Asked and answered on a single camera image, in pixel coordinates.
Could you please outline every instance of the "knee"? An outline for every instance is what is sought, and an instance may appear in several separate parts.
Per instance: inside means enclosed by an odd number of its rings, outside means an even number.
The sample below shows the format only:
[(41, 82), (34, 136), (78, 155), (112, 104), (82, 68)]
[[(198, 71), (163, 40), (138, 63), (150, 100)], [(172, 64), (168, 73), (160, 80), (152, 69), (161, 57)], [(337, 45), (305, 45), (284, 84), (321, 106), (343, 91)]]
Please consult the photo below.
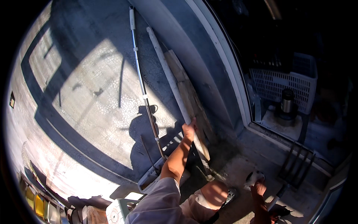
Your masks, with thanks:
[(228, 188), (223, 182), (214, 180), (202, 187), (201, 192), (210, 204), (220, 207), (226, 201)]

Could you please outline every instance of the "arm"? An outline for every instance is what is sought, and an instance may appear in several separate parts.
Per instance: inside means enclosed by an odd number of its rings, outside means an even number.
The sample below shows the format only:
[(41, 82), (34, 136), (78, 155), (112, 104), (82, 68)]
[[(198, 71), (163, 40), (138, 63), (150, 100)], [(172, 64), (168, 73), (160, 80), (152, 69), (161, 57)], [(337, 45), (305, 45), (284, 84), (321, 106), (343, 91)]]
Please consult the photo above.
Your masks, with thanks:
[(190, 125), (182, 125), (184, 138), (182, 139), (178, 147), (169, 156), (169, 158), (165, 161), (161, 170), (161, 179), (165, 177), (172, 177), (178, 183), (180, 182), (180, 178), (182, 177), (184, 172), (185, 164), (187, 163), (189, 149), (194, 139), (194, 133), (196, 128), (195, 125), (196, 118), (192, 119)]
[(255, 212), (255, 224), (270, 224), (271, 219), (267, 207), (263, 200), (263, 194), (266, 191), (266, 186), (263, 179), (258, 180), (255, 186), (251, 187), (251, 196), (253, 199), (253, 206)]

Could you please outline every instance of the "shirt sleeve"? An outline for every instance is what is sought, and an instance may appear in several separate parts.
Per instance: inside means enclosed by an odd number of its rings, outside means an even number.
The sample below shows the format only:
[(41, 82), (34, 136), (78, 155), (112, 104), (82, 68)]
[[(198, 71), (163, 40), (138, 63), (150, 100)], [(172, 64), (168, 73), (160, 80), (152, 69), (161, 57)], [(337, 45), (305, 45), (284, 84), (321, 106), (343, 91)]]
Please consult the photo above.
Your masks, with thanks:
[(180, 190), (177, 181), (165, 177), (157, 182), (126, 218), (126, 224), (138, 223), (195, 223), (183, 215), (179, 207)]

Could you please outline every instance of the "hand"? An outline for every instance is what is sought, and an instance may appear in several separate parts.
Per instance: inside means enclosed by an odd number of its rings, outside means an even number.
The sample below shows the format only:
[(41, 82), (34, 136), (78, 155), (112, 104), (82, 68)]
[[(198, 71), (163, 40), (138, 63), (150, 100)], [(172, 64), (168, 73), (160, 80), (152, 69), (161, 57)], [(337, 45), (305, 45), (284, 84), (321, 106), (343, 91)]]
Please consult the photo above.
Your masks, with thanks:
[(259, 180), (256, 181), (254, 186), (251, 186), (251, 194), (252, 195), (260, 195), (263, 196), (263, 194), (266, 191), (266, 186), (265, 186), (265, 179), (261, 178)]
[(184, 137), (187, 137), (190, 141), (194, 140), (194, 133), (197, 130), (196, 124), (197, 124), (197, 119), (193, 117), (190, 125), (187, 124), (182, 125)]

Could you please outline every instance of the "leg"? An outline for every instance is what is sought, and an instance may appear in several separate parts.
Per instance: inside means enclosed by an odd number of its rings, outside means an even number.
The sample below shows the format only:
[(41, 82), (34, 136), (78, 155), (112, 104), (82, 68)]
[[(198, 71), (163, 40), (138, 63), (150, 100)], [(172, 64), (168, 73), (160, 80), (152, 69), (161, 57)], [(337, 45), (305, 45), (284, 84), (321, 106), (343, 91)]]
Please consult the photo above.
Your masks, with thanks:
[(225, 203), (228, 188), (220, 181), (211, 181), (189, 196), (180, 207), (185, 216), (203, 223), (209, 220)]
[(200, 190), (210, 208), (215, 211), (219, 210), (225, 203), (228, 195), (227, 186), (223, 182), (217, 180), (207, 183)]

